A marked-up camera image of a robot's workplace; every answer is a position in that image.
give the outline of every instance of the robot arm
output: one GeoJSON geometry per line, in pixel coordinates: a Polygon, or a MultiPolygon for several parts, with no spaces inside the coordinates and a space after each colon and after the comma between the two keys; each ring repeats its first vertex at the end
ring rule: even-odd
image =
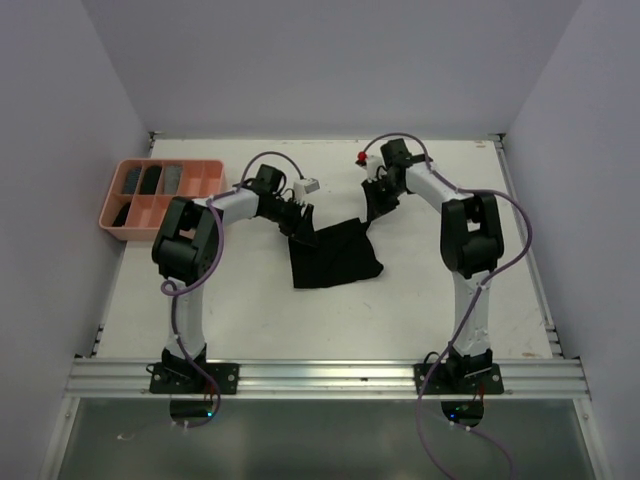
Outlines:
{"type": "MultiPolygon", "coordinates": [[[[283,179],[283,172],[262,165],[256,178],[245,182],[232,194],[214,198],[210,204],[219,213],[225,227],[242,219],[263,217],[277,223],[280,231],[292,240],[316,245],[313,205],[304,203],[302,196],[319,188],[317,181],[296,181],[295,197],[285,200],[279,193],[283,179]]],[[[152,259],[160,274],[173,281],[178,290],[184,290],[203,277],[218,251],[218,229],[207,200],[172,199],[153,245],[152,259]],[[193,236],[183,232],[193,232],[193,236]]],[[[201,366],[206,363],[206,342],[202,331],[203,289],[201,285],[175,298],[174,313],[175,329],[180,332],[183,347],[189,357],[201,366]]],[[[169,326],[168,340],[162,352],[162,365],[157,366],[154,373],[158,373],[164,384],[190,383],[196,385],[195,391],[202,387],[197,372],[185,360],[178,345],[173,324],[169,326]]],[[[161,390],[157,393],[175,393],[161,390]]]]}
{"type": "MultiPolygon", "coordinates": [[[[382,158],[363,156],[357,162],[367,170],[362,186],[368,220],[395,209],[403,193],[420,196],[441,214],[440,253],[453,274],[455,331],[479,282],[495,270],[504,253],[496,199],[490,194],[462,194],[451,189],[427,167],[424,154],[412,155],[404,140],[391,140],[381,151],[382,158]],[[478,228],[470,229],[471,224],[478,228]]],[[[451,349],[447,370],[454,379],[491,369],[488,308],[485,292],[451,349]]]]}

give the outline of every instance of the red cap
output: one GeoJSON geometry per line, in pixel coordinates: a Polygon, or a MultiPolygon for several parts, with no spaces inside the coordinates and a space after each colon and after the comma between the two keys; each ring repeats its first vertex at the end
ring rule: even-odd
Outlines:
{"type": "Polygon", "coordinates": [[[367,154],[364,152],[358,153],[358,161],[356,162],[358,165],[364,165],[367,160],[367,154]]]}

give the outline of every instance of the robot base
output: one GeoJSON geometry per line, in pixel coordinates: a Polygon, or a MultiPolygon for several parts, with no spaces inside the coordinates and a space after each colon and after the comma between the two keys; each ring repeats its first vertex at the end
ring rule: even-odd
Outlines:
{"type": "MultiPolygon", "coordinates": [[[[420,392],[420,387],[424,382],[424,377],[433,363],[416,363],[413,366],[413,381],[416,385],[416,392],[420,392]]],[[[429,384],[425,388],[425,395],[501,395],[504,393],[500,366],[493,363],[491,368],[467,375],[461,378],[451,376],[446,367],[446,363],[441,363],[436,367],[433,375],[429,379],[429,384]]]]}
{"type": "MultiPolygon", "coordinates": [[[[162,359],[162,362],[147,366],[147,371],[151,373],[150,393],[165,395],[205,393],[204,378],[186,360],[169,354],[167,350],[163,352],[162,359]]],[[[239,364],[207,363],[205,351],[194,361],[213,377],[220,387],[221,395],[237,393],[240,378],[239,364]]]]}

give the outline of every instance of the pink tray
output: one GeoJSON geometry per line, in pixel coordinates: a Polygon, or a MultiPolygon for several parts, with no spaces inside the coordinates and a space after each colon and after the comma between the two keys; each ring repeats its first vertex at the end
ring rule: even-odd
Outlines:
{"type": "Polygon", "coordinates": [[[151,241],[155,239],[164,214],[169,207],[169,202],[174,196],[207,197],[224,192],[226,189],[224,164],[220,160],[131,158],[120,162],[116,169],[107,199],[102,207],[99,225],[120,240],[151,241]],[[140,183],[145,170],[153,165],[162,167],[155,195],[140,195],[140,183]],[[176,195],[165,195],[163,192],[165,167],[170,165],[182,167],[176,195]],[[135,167],[142,167],[135,193],[133,195],[122,194],[127,173],[135,167]],[[118,212],[127,203],[130,203],[131,207],[124,226],[113,227],[118,212]]]}

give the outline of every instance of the glass panel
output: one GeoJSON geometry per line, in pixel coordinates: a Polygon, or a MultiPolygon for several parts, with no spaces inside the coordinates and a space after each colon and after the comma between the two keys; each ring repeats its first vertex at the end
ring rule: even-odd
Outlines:
{"type": "MultiPolygon", "coordinates": [[[[425,408],[445,466],[465,480],[508,478],[495,447],[451,429],[438,403],[425,408]]],[[[160,399],[83,400],[60,478],[444,478],[422,450],[413,402],[224,399],[218,418],[186,434],[168,410],[160,399]]],[[[571,401],[491,402],[479,428],[508,447],[519,479],[594,478],[571,401]]]]}

